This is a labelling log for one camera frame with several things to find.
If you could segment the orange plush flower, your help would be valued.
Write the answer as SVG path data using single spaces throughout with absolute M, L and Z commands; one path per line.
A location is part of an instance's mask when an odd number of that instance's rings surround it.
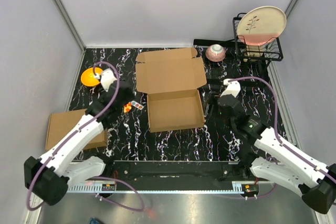
M 123 108 L 123 112 L 124 112 L 124 113 L 128 113 L 128 112 L 131 111 L 131 109 L 132 109 L 132 103 L 129 102 L 129 103 L 127 103 L 127 104 L 124 106 L 124 108 Z

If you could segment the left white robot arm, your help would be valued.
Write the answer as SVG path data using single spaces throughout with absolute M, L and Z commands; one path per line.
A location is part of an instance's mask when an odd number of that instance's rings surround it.
M 40 158 L 29 157 L 24 162 L 24 183 L 29 194 L 53 206 L 61 201 L 68 189 L 87 179 L 107 180 L 113 167 L 102 157 L 92 156 L 73 164 L 73 159 L 118 116 L 134 99 L 131 85 L 125 81 L 110 84 L 107 92 L 94 101 L 74 128 Z

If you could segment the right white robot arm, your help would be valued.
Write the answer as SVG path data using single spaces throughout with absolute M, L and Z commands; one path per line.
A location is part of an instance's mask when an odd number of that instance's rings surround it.
M 254 176 L 280 185 L 298 196 L 314 211 L 327 214 L 335 205 L 335 165 L 312 158 L 276 134 L 259 117 L 245 114 L 240 101 L 232 94 L 212 93 L 207 102 L 210 115 L 221 119 L 244 144 L 254 146 L 271 157 L 268 161 L 255 153 L 240 158 L 239 176 Z

